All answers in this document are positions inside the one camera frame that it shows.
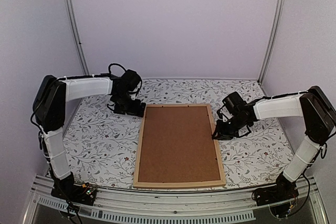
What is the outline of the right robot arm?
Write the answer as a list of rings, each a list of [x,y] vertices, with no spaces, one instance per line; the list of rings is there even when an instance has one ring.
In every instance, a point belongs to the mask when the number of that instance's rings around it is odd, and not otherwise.
[[[317,154],[326,142],[335,135],[335,108],[319,86],[306,91],[261,97],[246,102],[233,92],[223,99],[223,108],[231,115],[228,118],[218,109],[219,119],[212,134],[214,140],[240,138],[239,130],[250,127],[260,120],[270,118],[301,117],[305,123],[304,139],[295,152],[292,161],[279,175],[284,179],[271,190],[276,201],[291,194],[292,186],[306,168],[314,163]]]

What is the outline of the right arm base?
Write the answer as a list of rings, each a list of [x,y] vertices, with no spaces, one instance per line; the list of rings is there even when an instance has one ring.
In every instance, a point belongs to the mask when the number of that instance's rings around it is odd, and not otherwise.
[[[293,199],[293,203],[289,201],[284,204],[274,205],[269,208],[271,214],[276,218],[285,218],[291,214],[292,209],[296,205],[299,192],[296,184],[279,184],[271,187],[259,187],[255,189],[251,195],[257,206],[270,205]]]

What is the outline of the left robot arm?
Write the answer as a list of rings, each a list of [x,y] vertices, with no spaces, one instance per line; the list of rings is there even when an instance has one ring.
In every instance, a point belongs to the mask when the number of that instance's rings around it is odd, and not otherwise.
[[[131,69],[124,69],[122,76],[107,73],[84,76],[60,77],[46,75],[40,85],[33,103],[30,121],[39,129],[39,145],[50,167],[50,173],[58,184],[57,190],[67,200],[78,195],[78,188],[73,185],[63,144],[63,126],[65,123],[66,104],[69,101],[108,95],[113,113],[143,117],[146,104],[136,96],[143,80]]]

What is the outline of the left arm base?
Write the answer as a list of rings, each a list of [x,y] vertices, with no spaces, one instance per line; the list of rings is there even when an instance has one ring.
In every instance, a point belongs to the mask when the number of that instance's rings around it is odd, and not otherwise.
[[[75,185],[73,182],[61,180],[54,182],[51,195],[71,202],[93,206],[97,195],[97,188],[89,183]]]

